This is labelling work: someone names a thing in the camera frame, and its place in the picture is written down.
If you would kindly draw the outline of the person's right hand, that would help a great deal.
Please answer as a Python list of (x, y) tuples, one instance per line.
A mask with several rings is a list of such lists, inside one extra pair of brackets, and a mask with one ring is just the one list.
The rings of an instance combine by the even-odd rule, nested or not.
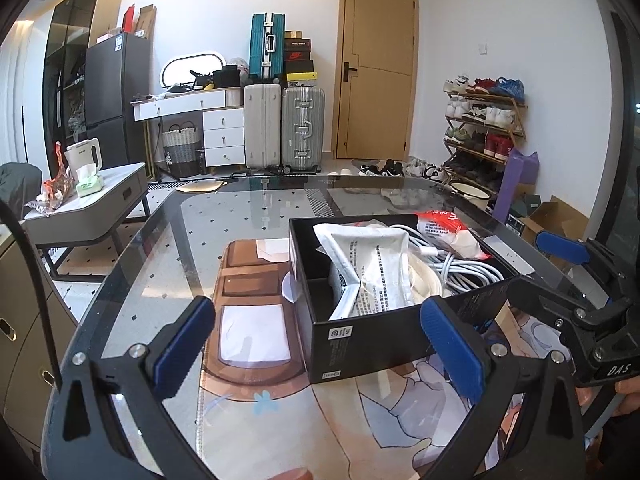
[(636, 376), (624, 380), (619, 380), (615, 384), (605, 385), (597, 388), (577, 388), (577, 399), (580, 406), (590, 405), (598, 396), (604, 396), (606, 400), (610, 397), (608, 388), (614, 387), (613, 396), (621, 396), (620, 405), (614, 410), (614, 416), (629, 415), (638, 411), (640, 406), (640, 377)]

